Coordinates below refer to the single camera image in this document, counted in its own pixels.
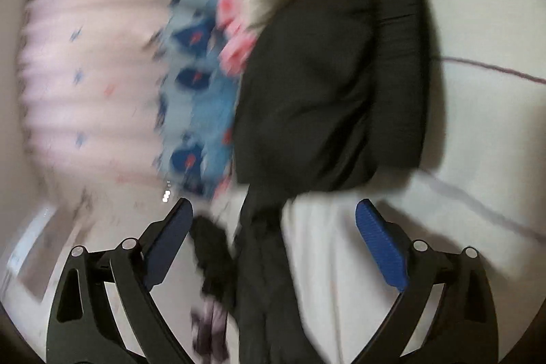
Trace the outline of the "black puffer jacket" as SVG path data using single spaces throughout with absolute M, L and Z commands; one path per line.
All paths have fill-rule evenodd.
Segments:
M 243 363 L 317 363 L 281 234 L 285 203 L 421 161 L 429 108 L 426 0 L 292 0 L 246 64 L 233 127 L 248 192 L 235 239 L 204 215 L 203 292 L 235 319 Z

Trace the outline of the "white striped bed sheet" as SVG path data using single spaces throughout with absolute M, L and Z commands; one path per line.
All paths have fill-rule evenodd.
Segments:
M 488 268 L 498 315 L 431 326 L 409 363 L 541 363 L 545 323 L 545 0 L 429 0 L 435 53 L 420 167 L 384 170 L 369 191 L 388 218 L 436 246 L 465 245 Z M 358 191 L 311 194 L 284 210 L 304 328 L 328 363 L 374 334 L 392 293 L 351 216 Z

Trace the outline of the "pink checked cloth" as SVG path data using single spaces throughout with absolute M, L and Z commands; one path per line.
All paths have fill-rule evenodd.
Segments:
M 220 67 L 228 76 L 239 76 L 256 42 L 255 33 L 246 28 L 243 0 L 217 0 L 217 27 L 226 41 L 219 54 Z

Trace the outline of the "whale pattern curtain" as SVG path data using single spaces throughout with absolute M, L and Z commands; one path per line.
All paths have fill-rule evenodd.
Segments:
M 20 99 L 37 163 L 216 194 L 238 93 L 217 0 L 29 0 L 26 13 Z

